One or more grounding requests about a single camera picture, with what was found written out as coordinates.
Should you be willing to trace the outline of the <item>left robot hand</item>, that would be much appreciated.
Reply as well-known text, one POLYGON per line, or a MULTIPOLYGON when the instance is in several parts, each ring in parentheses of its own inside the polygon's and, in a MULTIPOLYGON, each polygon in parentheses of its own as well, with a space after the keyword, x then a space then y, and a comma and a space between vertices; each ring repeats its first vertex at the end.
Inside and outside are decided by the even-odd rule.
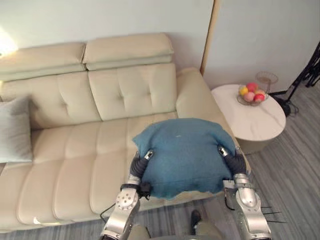
POLYGON ((131 161, 129 170, 130 175, 141 179, 148 166, 149 160, 153 157, 153 155, 153 150, 149 150, 144 156, 140 156, 140 153, 137 151, 133 157, 133 160, 131 161))

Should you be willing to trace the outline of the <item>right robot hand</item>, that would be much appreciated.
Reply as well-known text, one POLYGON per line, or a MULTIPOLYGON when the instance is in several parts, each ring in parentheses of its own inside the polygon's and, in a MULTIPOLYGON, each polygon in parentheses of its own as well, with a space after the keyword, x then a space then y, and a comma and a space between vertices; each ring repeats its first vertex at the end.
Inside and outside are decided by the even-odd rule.
POLYGON ((218 152, 223 157, 226 166, 228 167, 231 175, 237 174, 247 174, 246 160, 239 147, 235 148, 234 155, 232 155, 225 147, 222 145, 217 146, 218 152))

